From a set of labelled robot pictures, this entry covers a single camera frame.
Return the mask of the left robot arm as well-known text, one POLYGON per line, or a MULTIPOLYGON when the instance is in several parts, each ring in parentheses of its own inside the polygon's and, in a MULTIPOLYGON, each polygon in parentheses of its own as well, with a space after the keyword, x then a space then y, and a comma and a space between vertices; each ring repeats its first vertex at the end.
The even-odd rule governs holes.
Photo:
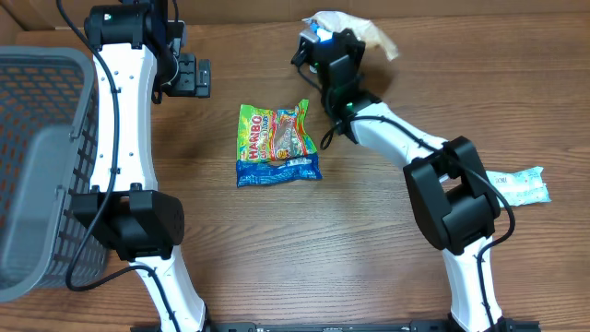
POLYGON ((183 261, 181 201, 162 193, 151 144, 151 108, 164 97, 207 98, 208 60, 185 53, 175 2, 94 6, 77 30, 92 52, 99 90, 98 151, 90 190, 72 199, 75 218, 144 282, 161 331, 207 331, 205 302, 183 261))

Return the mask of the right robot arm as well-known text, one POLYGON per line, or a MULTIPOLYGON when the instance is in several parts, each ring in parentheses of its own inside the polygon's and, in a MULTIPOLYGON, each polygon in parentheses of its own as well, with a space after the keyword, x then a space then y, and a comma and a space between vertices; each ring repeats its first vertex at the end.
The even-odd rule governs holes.
POLYGON ((364 51, 364 42, 350 29, 307 28, 300 34, 291 62, 316 72, 314 87, 332 122, 321 147, 328 148, 334 135, 344 135, 403 171, 419 230, 442 252, 452 327, 499 331, 505 320, 493 289, 490 251, 508 238, 493 236, 495 220, 510 210, 508 202, 490 182, 469 139, 423 132, 362 87, 364 51))

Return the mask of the beige mushroom snack bag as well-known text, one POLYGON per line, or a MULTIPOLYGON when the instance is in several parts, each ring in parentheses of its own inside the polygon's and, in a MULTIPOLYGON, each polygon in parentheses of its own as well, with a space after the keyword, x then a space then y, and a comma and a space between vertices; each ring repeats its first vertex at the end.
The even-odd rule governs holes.
POLYGON ((368 48, 381 47, 388 61, 393 61, 399 56, 396 44, 371 20, 359 18, 341 11, 319 11, 303 22, 311 26, 315 24, 330 32, 342 32, 351 29, 359 41, 365 42, 368 48))

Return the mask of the light blue snack packet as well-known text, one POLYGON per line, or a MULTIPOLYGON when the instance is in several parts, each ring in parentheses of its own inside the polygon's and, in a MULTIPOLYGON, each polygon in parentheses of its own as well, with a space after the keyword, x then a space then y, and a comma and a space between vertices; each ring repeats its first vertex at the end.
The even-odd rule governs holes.
POLYGON ((543 167, 506 173, 486 171, 490 182, 511 207, 548 203, 549 190, 542 179, 543 167))

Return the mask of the dark blue snack packet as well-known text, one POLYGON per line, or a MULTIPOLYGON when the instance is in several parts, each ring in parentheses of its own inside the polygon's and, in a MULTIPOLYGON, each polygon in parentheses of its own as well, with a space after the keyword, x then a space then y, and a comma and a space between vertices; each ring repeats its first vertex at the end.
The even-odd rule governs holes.
POLYGON ((267 186, 298 180, 322 180, 316 154, 298 157, 273 165, 270 162, 236 162, 236 186, 267 186))

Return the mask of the green Haribo candy bag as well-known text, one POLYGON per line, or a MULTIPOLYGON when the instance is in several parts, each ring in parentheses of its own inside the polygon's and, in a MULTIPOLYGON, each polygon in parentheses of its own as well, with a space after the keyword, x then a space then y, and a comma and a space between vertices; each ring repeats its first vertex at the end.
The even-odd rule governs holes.
POLYGON ((309 101, 291 109, 270 110, 242 104, 237 133, 237 161, 265 163, 317 152, 304 129, 309 101))

